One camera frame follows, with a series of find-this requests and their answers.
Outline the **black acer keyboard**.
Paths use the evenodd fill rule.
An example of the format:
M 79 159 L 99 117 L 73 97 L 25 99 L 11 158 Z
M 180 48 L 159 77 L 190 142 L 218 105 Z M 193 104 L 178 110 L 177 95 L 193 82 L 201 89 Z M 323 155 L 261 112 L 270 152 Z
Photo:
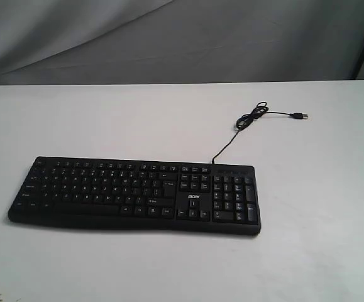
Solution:
M 255 236 L 250 165 L 38 157 L 8 218 L 88 230 L 180 230 Z

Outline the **grey backdrop cloth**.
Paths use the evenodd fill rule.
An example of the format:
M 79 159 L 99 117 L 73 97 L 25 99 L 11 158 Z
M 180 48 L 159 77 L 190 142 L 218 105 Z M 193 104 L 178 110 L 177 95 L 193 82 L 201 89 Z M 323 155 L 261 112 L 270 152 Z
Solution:
M 0 1 L 0 85 L 347 80 L 364 1 Z

